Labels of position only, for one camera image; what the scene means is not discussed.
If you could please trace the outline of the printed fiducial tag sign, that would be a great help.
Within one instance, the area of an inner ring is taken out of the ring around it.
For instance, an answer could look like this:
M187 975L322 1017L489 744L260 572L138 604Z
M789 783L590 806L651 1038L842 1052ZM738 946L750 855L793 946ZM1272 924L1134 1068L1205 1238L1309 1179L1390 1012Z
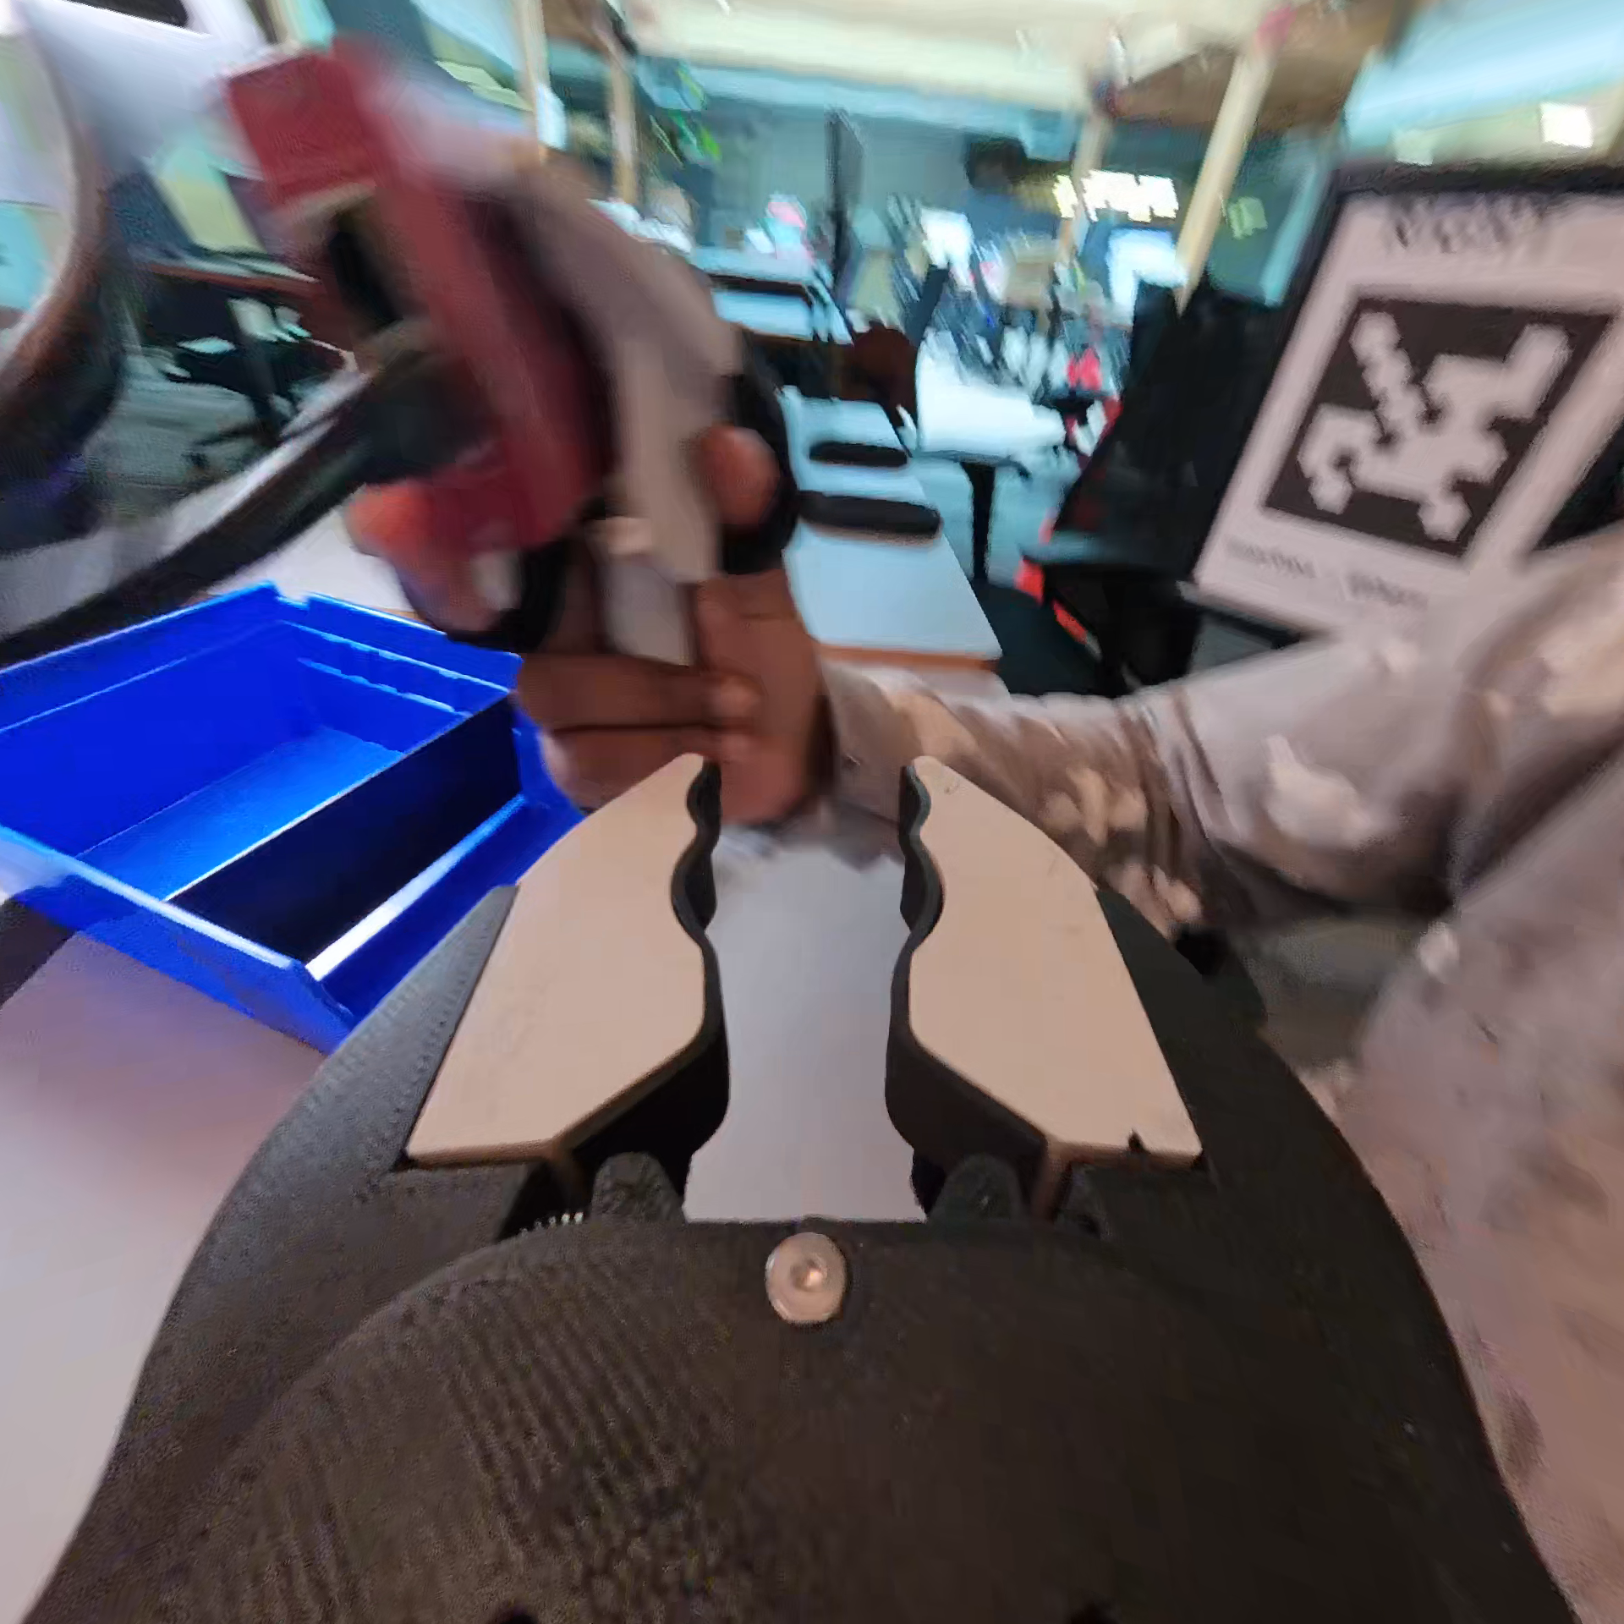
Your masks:
M1622 475L1622 166L1332 175L1190 572L1288 638L1411 628Z

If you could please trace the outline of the person's right forearm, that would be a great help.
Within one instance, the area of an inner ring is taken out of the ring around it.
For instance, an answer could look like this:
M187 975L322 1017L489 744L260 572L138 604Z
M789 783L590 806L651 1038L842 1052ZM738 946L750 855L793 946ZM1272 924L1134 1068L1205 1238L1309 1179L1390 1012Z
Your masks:
M1433 604L1130 700L950 700L828 669L829 783L897 812L931 758L1154 924L1452 916L1622 957L1622 529Z

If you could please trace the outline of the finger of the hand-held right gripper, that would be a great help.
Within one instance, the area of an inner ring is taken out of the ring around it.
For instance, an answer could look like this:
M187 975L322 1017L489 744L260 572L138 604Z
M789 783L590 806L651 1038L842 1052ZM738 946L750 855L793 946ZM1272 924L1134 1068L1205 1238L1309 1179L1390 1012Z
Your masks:
M537 274L580 322L616 423L635 410L731 418L740 340L687 261L625 233L564 166L514 166L499 199Z

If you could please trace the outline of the person's torso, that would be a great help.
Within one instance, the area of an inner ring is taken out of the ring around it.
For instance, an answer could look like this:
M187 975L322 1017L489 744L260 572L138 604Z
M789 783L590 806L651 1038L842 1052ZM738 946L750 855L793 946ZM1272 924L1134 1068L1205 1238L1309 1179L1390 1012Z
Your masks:
M1622 1621L1622 764L1391 976L1336 1104L1581 1621Z

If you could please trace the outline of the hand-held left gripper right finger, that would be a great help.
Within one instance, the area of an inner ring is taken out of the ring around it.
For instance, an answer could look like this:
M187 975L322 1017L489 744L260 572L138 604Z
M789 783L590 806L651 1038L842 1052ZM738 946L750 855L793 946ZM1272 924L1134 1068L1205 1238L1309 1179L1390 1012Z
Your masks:
M934 758L904 771L897 812L886 1110L914 1161L1194 1169L1197 1128L1086 873Z

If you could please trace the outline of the red metal ethernet adapter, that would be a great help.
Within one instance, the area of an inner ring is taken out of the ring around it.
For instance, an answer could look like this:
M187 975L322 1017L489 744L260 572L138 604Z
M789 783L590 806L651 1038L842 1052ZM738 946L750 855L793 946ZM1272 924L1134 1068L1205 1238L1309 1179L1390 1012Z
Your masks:
M421 354L394 438L417 457L432 540L554 544L607 485L610 389L510 215L519 125L349 37L230 75L222 105L364 371Z

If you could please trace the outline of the blue plastic bin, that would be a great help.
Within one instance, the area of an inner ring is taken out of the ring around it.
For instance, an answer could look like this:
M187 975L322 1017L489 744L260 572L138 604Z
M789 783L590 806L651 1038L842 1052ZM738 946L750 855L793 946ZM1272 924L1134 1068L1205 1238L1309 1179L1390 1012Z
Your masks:
M519 661L270 582L2 672L2 891L334 1050L580 823Z

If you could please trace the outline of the person's right hand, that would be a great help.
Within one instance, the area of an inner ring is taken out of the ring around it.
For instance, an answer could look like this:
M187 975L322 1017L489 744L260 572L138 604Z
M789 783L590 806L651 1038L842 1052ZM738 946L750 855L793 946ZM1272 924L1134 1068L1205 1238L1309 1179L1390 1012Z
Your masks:
M779 498L779 462L749 427L705 431L694 462L722 525L755 529ZM519 555L426 558L423 501L414 482L367 488L344 513L349 533L394 569L417 621L483 631L510 592L496 565ZM697 663L663 665L610 645L587 540L553 544L540 558L564 569L564 595L549 638L519 665L514 703L580 808L604 806L683 754L717 764L722 820L771 823L822 792L829 740L822 656L781 565L699 582Z

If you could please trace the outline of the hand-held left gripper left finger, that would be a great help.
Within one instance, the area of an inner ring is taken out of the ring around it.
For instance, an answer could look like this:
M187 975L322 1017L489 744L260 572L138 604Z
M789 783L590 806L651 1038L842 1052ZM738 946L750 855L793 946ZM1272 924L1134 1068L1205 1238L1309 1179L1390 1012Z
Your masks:
M683 754L519 878L405 1140L413 1167L590 1183L647 1154L687 1179L730 1099L717 836L719 772Z

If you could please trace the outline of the black office chair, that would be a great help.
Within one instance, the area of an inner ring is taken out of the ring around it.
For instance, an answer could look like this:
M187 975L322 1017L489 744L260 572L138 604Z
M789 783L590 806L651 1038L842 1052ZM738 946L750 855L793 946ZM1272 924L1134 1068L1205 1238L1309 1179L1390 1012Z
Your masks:
M1036 544L1036 599L1116 700L1187 672L1185 595L1252 438L1279 350L1279 310L1208 278L1141 286L1114 418Z

